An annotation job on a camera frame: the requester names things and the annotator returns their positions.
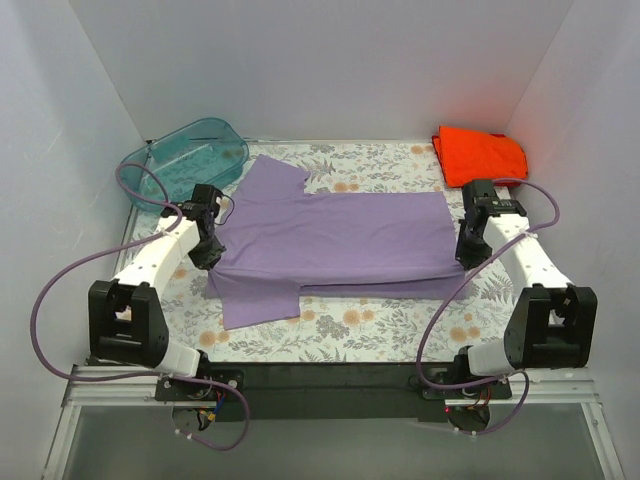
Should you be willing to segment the folded orange t shirt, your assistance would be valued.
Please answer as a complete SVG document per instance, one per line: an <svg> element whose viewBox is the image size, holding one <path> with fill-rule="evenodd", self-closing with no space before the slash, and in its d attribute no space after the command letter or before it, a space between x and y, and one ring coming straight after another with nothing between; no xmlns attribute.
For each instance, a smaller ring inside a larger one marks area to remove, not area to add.
<svg viewBox="0 0 640 480"><path fill-rule="evenodd" d="M503 134L440 126L432 143L450 188L461 188L476 179L526 180L529 176L524 150Z"/></svg>

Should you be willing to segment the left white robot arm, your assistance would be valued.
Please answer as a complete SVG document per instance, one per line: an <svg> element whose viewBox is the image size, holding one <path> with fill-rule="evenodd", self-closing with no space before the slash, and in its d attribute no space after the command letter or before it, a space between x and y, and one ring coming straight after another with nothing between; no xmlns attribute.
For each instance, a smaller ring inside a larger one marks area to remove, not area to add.
<svg viewBox="0 0 640 480"><path fill-rule="evenodd" d="M164 208L158 238L147 243L114 278L96 281L88 293L89 340L93 357L178 375L178 387L193 400L213 386L199 366L201 353L170 337L162 294L184 258L208 271L225 247L215 236L223 193L198 184L191 199Z"/></svg>

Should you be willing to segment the floral patterned table mat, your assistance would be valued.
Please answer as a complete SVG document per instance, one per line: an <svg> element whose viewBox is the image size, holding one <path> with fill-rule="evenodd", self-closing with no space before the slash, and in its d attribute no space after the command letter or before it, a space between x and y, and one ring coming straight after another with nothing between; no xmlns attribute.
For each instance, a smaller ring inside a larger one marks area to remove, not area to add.
<svg viewBox="0 0 640 480"><path fill-rule="evenodd" d="M249 158L259 155L308 171L309 193L441 191L452 218L463 215L460 192L446 187L434 149L425 142L250 144ZM170 334L216 362L412 362L439 306L432 300L304 296L297 317L230 330L206 286L206 273L184 260L161 302ZM502 265L484 269L467 292L439 318L424 360L450 361L461 347L503 334L517 295Z"/></svg>

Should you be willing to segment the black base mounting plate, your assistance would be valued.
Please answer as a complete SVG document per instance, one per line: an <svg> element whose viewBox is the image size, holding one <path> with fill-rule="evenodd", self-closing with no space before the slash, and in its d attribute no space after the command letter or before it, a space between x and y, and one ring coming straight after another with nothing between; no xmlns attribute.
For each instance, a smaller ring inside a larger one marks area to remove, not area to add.
<svg viewBox="0 0 640 480"><path fill-rule="evenodd" d="M253 420L447 420L445 403L512 397L510 386L494 382L461 390L434 389L402 363L209 363L199 375L234 386L247 400Z"/></svg>

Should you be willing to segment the aluminium frame rail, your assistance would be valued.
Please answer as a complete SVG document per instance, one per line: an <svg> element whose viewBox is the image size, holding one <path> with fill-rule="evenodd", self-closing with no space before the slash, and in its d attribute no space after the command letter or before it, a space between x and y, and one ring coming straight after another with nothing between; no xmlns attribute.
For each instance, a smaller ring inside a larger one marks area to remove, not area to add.
<svg viewBox="0 0 640 480"><path fill-rule="evenodd" d="M80 367L79 375L90 382L73 381L64 396L66 405L137 405L145 402L186 406L211 404L216 398L208 383L184 381L168 374L147 376L139 368L115 365ZM253 403L258 397L283 398L297 394L318 400L321 395L353 394L357 399L384 394L417 396L447 405L481 403L510 404L523 394L535 404L578 404L600 400L586 370L533 370L529 379L515 375L489 387L443 390L420 382L411 363L218 363L205 378L224 383Z"/></svg>

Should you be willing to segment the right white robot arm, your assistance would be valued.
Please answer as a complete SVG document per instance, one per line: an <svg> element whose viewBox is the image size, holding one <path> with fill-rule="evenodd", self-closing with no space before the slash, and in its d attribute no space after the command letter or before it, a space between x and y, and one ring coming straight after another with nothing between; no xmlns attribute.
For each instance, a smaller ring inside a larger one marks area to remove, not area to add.
<svg viewBox="0 0 640 480"><path fill-rule="evenodd" d="M498 257L518 299L503 337L468 346L454 357L452 383L475 397L489 377L528 368L582 368L589 359L598 300L589 287L575 285L556 268L534 233L520 202L498 197L487 179L462 187L465 210L456 259L477 268L517 236Z"/></svg>

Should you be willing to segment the purple t shirt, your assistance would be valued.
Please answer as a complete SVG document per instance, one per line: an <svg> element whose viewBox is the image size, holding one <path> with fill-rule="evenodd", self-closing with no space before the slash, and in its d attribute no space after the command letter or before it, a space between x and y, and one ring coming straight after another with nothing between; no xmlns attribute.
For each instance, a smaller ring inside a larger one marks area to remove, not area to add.
<svg viewBox="0 0 640 480"><path fill-rule="evenodd" d="M297 317L301 295L442 299L463 279L444 195L306 192L260 155L239 183L209 273L228 329Z"/></svg>

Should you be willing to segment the teal transparent plastic bin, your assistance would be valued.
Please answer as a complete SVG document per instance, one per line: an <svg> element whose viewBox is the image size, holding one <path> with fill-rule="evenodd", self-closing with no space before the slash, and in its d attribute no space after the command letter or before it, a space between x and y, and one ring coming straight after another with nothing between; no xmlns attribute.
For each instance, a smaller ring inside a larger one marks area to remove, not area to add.
<svg viewBox="0 0 640 480"><path fill-rule="evenodd" d="M249 148L226 121L196 120L128 155L118 174L136 208L158 214L159 201L183 202L197 184L223 190L239 179Z"/></svg>

